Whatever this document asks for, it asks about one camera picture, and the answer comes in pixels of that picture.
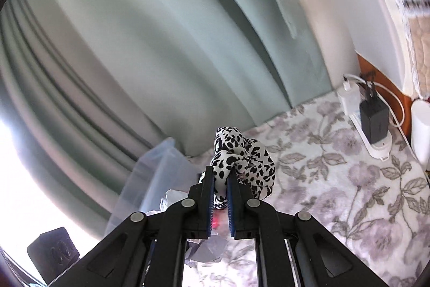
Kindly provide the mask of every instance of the plug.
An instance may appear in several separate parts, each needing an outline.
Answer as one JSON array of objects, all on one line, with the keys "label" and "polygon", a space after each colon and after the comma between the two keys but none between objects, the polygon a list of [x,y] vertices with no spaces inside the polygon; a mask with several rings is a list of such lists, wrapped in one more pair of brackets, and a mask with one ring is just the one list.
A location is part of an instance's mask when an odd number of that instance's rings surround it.
[{"label": "plug", "polygon": [[377,94],[369,90],[366,89],[366,100],[360,104],[361,129],[369,143],[375,144],[387,136],[390,110]]},{"label": "plug", "polygon": [[346,116],[353,114],[360,108],[361,94],[360,87],[355,83],[350,83],[345,77],[343,78],[343,86],[338,90],[339,102],[342,105],[342,110]]}]

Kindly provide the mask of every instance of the floral carpet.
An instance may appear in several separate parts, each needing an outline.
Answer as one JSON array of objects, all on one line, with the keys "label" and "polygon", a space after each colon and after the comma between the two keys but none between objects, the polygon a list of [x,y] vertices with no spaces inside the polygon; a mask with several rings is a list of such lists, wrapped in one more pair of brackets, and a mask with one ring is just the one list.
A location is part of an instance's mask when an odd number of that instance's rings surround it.
[{"label": "floral carpet", "polygon": [[[265,201],[309,211],[390,287],[412,286],[430,252],[430,190],[396,129],[390,159],[372,158],[335,92],[244,133],[264,143],[277,167]],[[213,150],[191,159],[202,167]],[[226,210],[217,211],[228,234]],[[253,240],[229,244],[220,263],[184,269],[183,286],[257,287]]]}]

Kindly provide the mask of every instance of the black and white spotted cloth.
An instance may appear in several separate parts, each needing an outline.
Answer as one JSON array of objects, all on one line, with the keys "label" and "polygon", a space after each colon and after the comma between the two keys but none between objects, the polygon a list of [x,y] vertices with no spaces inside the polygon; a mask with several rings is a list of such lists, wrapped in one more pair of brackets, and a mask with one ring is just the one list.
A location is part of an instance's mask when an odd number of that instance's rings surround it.
[{"label": "black and white spotted cloth", "polygon": [[247,139],[237,128],[223,127],[216,132],[214,149],[210,165],[214,168],[215,209],[227,206],[227,177],[231,171],[237,173],[239,183],[250,186],[254,198],[264,199],[272,193],[275,164],[261,142]]}]

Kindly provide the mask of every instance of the white cable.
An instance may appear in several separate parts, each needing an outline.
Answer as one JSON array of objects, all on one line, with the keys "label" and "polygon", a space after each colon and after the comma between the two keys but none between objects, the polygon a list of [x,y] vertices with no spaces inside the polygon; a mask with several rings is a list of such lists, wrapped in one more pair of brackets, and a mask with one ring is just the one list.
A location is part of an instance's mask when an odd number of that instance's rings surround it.
[{"label": "white cable", "polygon": [[[363,78],[361,78],[361,77],[358,77],[358,76],[356,76],[356,75],[351,75],[351,74],[349,74],[349,73],[346,73],[346,74],[344,74],[343,75],[344,77],[346,77],[346,78],[352,78],[352,79],[354,79],[354,80],[356,80],[356,81],[359,81],[360,83],[365,83],[366,81],[363,79]],[[395,118],[394,120],[397,122],[397,124],[394,124],[394,123],[392,123],[392,125],[393,125],[393,127],[396,127],[396,128],[400,128],[402,125],[403,125],[403,123],[405,122],[405,108],[403,107],[403,104],[402,104],[402,102],[400,101],[400,99],[397,97],[397,95],[396,94],[394,94],[390,89],[388,89],[386,86],[383,86],[382,84],[380,84],[380,83],[378,83],[378,82],[375,82],[375,86],[377,86],[377,87],[381,87],[382,89],[384,89],[384,90],[386,90],[388,93],[390,93],[396,100],[397,100],[397,102],[399,103],[399,105],[400,105],[400,108],[401,108],[401,110],[402,110],[402,120],[401,120],[401,122],[399,123],[398,122],[398,120],[397,120],[397,118]],[[391,112],[391,114],[394,116],[394,112],[392,111],[392,109],[391,109],[391,107],[390,107],[390,105],[388,105],[388,107],[390,108],[390,112]]]},{"label": "white cable", "polygon": [[[387,106],[389,107],[389,109],[390,109],[391,114],[393,115],[394,120],[397,122],[397,124],[399,124],[399,121],[397,120],[396,115],[392,112],[390,105],[388,105],[388,103],[385,101],[385,99],[384,99],[382,96],[380,96],[380,95],[379,95],[379,93],[378,93],[378,96],[381,98],[381,100],[382,100],[384,103],[386,103],[386,105],[387,105]],[[400,131],[400,133],[401,133],[401,135],[402,135],[403,139],[405,140],[406,145],[408,146],[409,151],[411,152],[411,155],[415,158],[415,160],[416,160],[416,161],[418,162],[418,164],[419,164],[419,163],[420,163],[420,161],[418,161],[417,155],[415,154],[414,150],[412,150],[411,145],[409,145],[409,143],[408,143],[408,139],[406,139],[406,135],[405,135],[405,133],[403,133],[402,128],[399,128],[399,131]],[[426,177],[427,183],[428,183],[428,184],[430,184],[430,178],[429,178],[429,176],[428,176],[428,174],[427,174],[427,172],[426,172],[426,170],[425,170],[424,168],[423,168],[423,171],[424,171],[424,175],[425,175],[425,177]]]}]

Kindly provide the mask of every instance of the screw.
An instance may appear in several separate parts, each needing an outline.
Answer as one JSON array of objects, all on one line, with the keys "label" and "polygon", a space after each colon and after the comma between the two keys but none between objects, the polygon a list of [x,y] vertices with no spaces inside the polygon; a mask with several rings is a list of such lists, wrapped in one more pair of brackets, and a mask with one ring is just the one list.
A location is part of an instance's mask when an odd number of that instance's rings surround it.
[{"label": "screw", "polygon": [[131,216],[130,216],[130,220],[132,222],[141,222],[143,219],[145,218],[145,214],[143,214],[142,212],[134,212]]},{"label": "screw", "polygon": [[250,200],[248,200],[248,206],[256,208],[260,205],[260,201],[256,198],[251,198]]},{"label": "screw", "polygon": [[196,202],[192,198],[186,198],[182,200],[182,207],[192,207]]},{"label": "screw", "polygon": [[309,212],[306,212],[306,211],[303,210],[303,211],[300,211],[298,213],[298,218],[300,220],[308,221],[310,218],[312,218],[312,216],[310,215]]}]

